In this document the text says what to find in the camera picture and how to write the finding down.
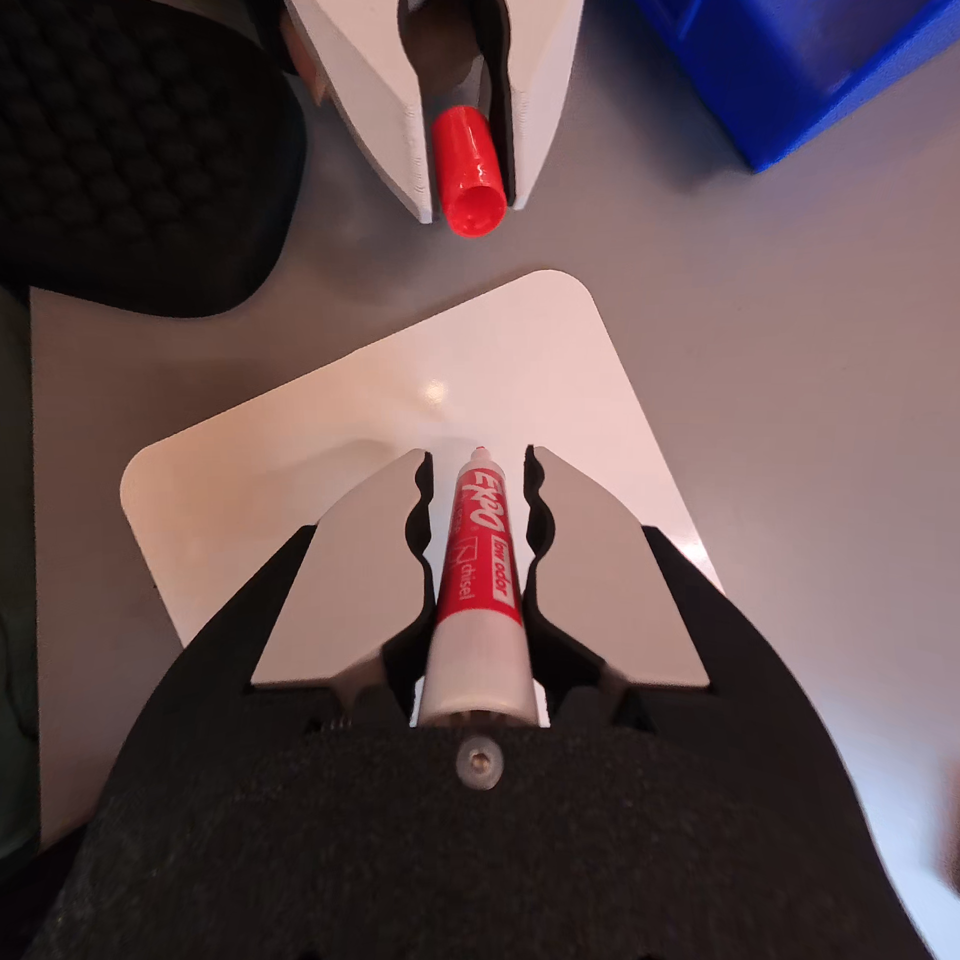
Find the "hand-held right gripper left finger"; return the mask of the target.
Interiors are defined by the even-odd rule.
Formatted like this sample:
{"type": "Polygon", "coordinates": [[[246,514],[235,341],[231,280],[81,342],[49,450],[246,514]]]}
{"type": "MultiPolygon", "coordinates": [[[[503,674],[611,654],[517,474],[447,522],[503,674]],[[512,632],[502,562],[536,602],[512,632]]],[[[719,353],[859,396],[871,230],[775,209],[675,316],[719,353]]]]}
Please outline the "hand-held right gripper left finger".
{"type": "Polygon", "coordinates": [[[411,712],[437,618],[425,549],[432,454],[415,448],[327,509],[251,675],[257,689],[328,688],[351,708],[384,685],[411,712]]]}

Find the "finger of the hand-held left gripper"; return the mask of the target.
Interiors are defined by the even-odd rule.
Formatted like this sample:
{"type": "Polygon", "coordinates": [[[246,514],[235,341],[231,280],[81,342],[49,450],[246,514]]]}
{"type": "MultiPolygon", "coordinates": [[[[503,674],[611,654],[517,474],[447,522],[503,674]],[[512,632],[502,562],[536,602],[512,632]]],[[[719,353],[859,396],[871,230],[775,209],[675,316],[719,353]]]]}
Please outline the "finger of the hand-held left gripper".
{"type": "Polygon", "coordinates": [[[583,8],[583,1],[480,3],[488,124],[513,209],[528,202],[557,134],[583,8]]]}
{"type": "Polygon", "coordinates": [[[421,224],[434,218],[421,85],[398,1],[288,1],[331,99],[383,181],[421,224]]]}

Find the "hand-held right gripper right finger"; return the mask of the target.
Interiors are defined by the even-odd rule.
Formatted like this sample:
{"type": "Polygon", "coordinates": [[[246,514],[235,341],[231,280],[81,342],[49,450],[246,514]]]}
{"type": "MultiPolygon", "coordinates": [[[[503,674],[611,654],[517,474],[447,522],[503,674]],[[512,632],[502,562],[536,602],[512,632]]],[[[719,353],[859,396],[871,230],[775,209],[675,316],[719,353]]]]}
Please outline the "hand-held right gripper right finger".
{"type": "Polygon", "coordinates": [[[706,689],[702,664],[642,523],[545,446],[523,460],[533,558],[523,618],[547,690],[706,689]]]}

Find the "red marker cap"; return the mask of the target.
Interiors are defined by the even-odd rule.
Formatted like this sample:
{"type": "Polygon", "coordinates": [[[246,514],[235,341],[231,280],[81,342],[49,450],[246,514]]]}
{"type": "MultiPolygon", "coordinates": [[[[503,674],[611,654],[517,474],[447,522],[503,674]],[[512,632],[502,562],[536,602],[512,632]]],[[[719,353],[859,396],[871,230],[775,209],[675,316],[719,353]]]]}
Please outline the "red marker cap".
{"type": "Polygon", "coordinates": [[[458,104],[431,126],[435,184],[441,210],[458,236],[491,233],[509,206],[488,120],[477,107],[458,104]]]}

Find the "small white whiteboard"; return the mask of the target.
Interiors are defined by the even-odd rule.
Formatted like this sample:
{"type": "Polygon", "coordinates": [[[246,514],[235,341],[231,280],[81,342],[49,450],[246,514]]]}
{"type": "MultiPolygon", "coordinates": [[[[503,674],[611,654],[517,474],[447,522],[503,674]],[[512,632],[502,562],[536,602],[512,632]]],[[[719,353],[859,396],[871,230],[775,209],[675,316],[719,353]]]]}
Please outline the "small white whiteboard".
{"type": "Polygon", "coordinates": [[[302,525],[414,448],[434,461],[426,558],[456,470],[507,474],[520,576],[523,461],[542,445],[661,529],[723,589],[587,288],[530,272],[142,449],[120,498],[182,645],[302,525]]]}

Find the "red dry erase marker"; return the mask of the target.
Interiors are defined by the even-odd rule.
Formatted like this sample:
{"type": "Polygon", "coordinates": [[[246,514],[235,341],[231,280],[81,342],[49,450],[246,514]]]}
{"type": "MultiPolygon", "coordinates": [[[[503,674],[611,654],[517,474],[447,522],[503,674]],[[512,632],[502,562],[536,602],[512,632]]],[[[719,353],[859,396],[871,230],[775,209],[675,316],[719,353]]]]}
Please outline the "red dry erase marker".
{"type": "Polygon", "coordinates": [[[538,725],[507,481],[478,446],[454,483],[418,726],[538,725]]]}

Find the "blue plastic bin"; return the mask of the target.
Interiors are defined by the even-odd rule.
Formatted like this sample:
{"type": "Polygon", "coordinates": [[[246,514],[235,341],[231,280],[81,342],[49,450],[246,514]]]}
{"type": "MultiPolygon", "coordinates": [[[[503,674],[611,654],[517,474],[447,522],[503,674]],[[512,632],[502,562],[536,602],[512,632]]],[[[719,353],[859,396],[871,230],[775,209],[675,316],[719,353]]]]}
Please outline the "blue plastic bin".
{"type": "Polygon", "coordinates": [[[959,37],[958,1],[639,1],[761,172],[959,37]]]}

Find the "person's left hand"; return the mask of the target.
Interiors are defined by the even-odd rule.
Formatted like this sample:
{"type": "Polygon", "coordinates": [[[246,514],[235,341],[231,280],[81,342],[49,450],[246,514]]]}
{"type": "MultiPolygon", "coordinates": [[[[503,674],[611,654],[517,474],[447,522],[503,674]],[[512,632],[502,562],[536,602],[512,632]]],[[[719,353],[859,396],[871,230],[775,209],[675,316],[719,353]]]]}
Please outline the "person's left hand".
{"type": "Polygon", "coordinates": [[[304,83],[310,98],[320,105],[327,90],[325,76],[304,41],[303,32],[299,30],[287,8],[280,13],[280,35],[291,64],[304,83]]]}

